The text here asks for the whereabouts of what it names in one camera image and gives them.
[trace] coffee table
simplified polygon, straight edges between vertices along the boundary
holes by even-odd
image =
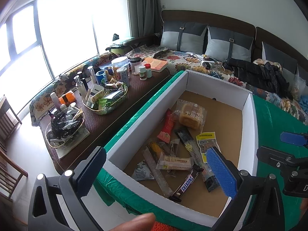
[[[55,169],[62,174],[67,169],[74,169],[86,159],[96,146],[104,146],[128,122],[128,120],[170,79],[168,69],[162,72],[152,72],[152,77],[141,81],[139,76],[130,77],[126,100],[107,115],[97,115],[85,107],[81,96],[75,91],[76,107],[82,108],[85,115],[85,126],[90,132],[81,143],[67,155],[60,158],[56,149],[51,148],[45,138],[45,130],[50,123],[50,116],[45,115],[39,122],[47,150],[52,158]]]

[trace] orange book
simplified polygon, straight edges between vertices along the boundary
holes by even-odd
[[[142,62],[143,65],[147,63],[151,64],[151,70],[155,72],[161,72],[168,65],[167,61],[162,61],[150,57],[145,58],[144,61]]]

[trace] fingernail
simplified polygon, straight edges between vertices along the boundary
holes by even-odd
[[[131,221],[140,221],[146,218],[149,218],[152,215],[152,213],[142,214],[137,216],[136,218],[132,219]]]

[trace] orange rug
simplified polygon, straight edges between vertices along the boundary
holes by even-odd
[[[152,231],[180,231],[177,228],[155,221]]]

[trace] white floor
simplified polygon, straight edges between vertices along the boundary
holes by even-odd
[[[28,178],[21,179],[12,195],[15,217],[28,223],[30,197],[36,176],[40,173],[47,177],[59,174],[53,166],[40,128],[31,125],[30,114],[22,122],[23,124],[18,126],[8,141],[7,156],[29,174]],[[8,172],[18,177],[19,173],[12,167],[8,167]],[[117,202],[108,207],[93,186],[88,195],[82,198],[82,201],[104,230],[110,230],[135,217],[133,214],[128,214],[126,209]],[[59,197],[59,203],[68,224],[77,231],[78,228],[70,216],[62,196]]]

